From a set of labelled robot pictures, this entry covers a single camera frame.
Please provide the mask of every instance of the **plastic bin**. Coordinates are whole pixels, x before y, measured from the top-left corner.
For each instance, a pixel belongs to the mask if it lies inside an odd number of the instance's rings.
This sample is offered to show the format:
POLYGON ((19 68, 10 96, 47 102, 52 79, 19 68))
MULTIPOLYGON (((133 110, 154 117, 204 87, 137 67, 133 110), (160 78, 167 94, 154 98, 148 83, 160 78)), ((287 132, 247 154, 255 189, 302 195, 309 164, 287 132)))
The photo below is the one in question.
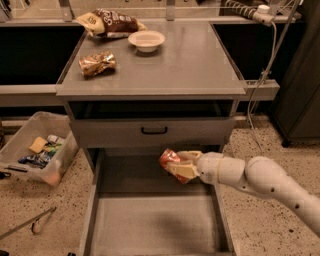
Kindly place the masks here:
POLYGON ((23 180, 33 179, 57 186, 77 150, 78 146, 69 127, 68 116, 37 112, 0 151, 0 169, 11 172, 12 175, 23 180), (66 141, 45 168, 33 168, 18 163, 19 158, 34 154, 28 147, 37 137, 46 139, 50 134, 64 138, 66 141))

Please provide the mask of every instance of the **drawer handle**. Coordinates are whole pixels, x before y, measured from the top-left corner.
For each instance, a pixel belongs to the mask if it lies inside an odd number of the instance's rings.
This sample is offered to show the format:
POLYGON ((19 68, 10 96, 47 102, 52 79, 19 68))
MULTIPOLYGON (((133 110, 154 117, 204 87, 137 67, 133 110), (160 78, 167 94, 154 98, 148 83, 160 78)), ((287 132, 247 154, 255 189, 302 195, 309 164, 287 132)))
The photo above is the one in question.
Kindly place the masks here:
POLYGON ((148 128, 141 127, 141 132, 145 135, 159 135, 166 134, 168 132, 168 127, 164 127, 162 130, 158 131, 148 131, 148 128))

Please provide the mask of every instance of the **drawer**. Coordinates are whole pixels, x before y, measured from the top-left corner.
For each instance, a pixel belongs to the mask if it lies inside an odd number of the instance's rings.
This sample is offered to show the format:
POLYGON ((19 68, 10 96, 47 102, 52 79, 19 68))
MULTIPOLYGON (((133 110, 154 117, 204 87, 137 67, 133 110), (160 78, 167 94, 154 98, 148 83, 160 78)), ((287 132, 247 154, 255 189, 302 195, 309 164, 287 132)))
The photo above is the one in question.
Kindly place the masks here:
POLYGON ((234 255, 213 186, 178 183, 159 155, 110 152, 100 150, 79 255, 234 255))
POLYGON ((163 121, 76 120, 71 123, 84 148, 224 145, 234 127, 233 118, 163 121))

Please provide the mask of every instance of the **white cable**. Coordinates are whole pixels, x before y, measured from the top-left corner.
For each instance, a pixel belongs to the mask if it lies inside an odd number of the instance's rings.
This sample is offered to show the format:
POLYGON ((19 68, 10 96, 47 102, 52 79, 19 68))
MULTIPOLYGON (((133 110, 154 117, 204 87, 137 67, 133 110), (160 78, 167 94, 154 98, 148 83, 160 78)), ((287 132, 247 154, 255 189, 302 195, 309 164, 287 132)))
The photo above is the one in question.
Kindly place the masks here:
POLYGON ((263 150, 262 150, 262 146, 257 138, 257 135, 255 133, 255 130, 254 130, 254 125, 252 123, 252 119, 251 119, 251 113, 253 111, 253 108, 256 104, 256 102, 253 103, 253 105, 250 107, 251 103, 252 103, 252 99, 253 99, 253 96, 254 94, 256 93, 257 89, 262 85, 264 84, 267 76, 268 76, 268 73, 269 73, 269 70, 271 68, 271 65, 273 63, 273 60, 275 58, 274 54, 275 54, 275 46, 276 46, 276 41, 277 41, 277 26, 274 22, 271 22, 272 26, 273 26, 273 30, 274 30, 274 33, 273 33, 273 43, 272 43, 272 50, 271 50, 271 57, 270 57, 270 60, 269 60, 269 63, 268 63, 268 66, 267 68, 265 69, 265 71, 263 72, 262 74, 262 78, 259 79, 257 82, 256 82, 256 88, 254 88, 251 96, 250 96, 250 99, 249 99, 249 103, 248 103, 248 108, 247 108, 247 119, 250 123, 250 127, 253 131, 253 134, 254 134, 254 137, 256 139, 256 142, 258 143, 258 146, 260 148, 260 151, 261 151, 261 154, 263 153, 263 150))

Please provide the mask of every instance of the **gray cabinet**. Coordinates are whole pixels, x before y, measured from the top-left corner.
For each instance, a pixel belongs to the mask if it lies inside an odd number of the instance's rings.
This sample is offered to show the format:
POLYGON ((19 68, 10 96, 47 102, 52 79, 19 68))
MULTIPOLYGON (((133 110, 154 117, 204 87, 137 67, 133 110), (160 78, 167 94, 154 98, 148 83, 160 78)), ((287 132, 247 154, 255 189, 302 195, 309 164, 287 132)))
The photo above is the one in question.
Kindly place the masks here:
POLYGON ((219 187, 177 183, 159 157, 222 151, 246 83, 208 22, 146 24, 166 36, 156 52, 86 37, 57 94, 95 170, 79 255, 235 255, 219 187), (84 79, 80 56, 106 49, 116 71, 84 79))

